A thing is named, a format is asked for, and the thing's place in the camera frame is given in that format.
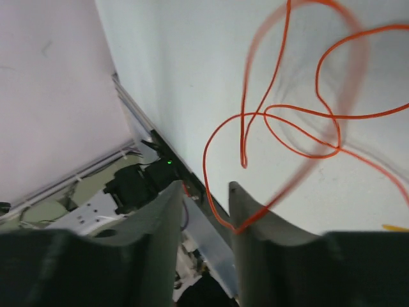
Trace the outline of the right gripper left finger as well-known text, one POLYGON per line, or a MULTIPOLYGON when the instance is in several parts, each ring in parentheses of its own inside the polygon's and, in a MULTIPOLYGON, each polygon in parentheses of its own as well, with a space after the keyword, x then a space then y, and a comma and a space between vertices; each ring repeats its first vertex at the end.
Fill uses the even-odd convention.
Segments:
POLYGON ((170 184, 110 237, 1 234, 2 306, 171 306, 183 187, 170 184))

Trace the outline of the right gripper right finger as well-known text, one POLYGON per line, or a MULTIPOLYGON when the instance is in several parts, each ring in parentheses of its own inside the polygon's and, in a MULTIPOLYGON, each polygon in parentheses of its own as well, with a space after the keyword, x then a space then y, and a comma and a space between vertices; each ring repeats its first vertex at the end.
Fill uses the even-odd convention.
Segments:
POLYGON ((406 232, 309 233, 273 212, 232 238, 241 306, 407 306, 406 232))

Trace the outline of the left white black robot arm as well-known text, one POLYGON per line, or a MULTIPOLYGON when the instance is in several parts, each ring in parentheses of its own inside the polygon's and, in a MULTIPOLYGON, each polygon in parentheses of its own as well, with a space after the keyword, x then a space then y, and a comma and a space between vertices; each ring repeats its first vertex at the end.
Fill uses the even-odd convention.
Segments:
POLYGON ((149 204, 177 179, 173 161, 168 159, 121 168, 101 191, 45 228, 89 234, 149 204))

